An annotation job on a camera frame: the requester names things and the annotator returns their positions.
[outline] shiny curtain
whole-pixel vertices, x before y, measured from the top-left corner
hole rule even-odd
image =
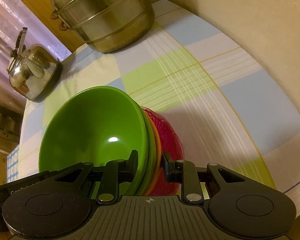
[[[39,43],[60,61],[70,55],[70,51],[21,0],[0,0],[0,105],[18,113],[23,113],[26,99],[11,87],[6,69],[22,27],[28,27],[25,40],[27,48]]]

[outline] blue square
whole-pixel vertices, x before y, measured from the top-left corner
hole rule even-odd
[[[299,112],[265,70],[220,88],[262,155],[300,132]]]
[[[183,46],[221,33],[216,27],[185,9],[159,16],[155,21]]]
[[[113,80],[112,82],[107,84],[107,86],[118,88],[118,89],[122,90],[123,92],[125,92],[124,85],[123,85],[121,78],[117,78],[116,80]]]
[[[32,110],[26,117],[22,143],[29,140],[29,138],[42,129],[43,111],[44,104],[41,104]]]

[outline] plaid tablecloth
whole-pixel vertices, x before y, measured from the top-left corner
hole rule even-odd
[[[129,48],[102,54],[83,45],[64,62],[58,87],[27,101],[8,182],[38,172],[42,136],[57,110],[90,87],[108,85],[162,114],[185,158],[220,163],[286,193],[300,214],[300,115],[244,49],[217,28],[167,1],[153,4],[151,30]]]

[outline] table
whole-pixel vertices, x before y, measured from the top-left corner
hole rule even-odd
[[[196,166],[220,163],[287,194],[300,214],[300,115],[243,48],[167,0],[132,46],[102,54],[87,45],[63,61],[61,81],[41,103],[27,101],[8,182],[38,172],[42,136],[57,110],[90,87],[108,85],[162,114]]]

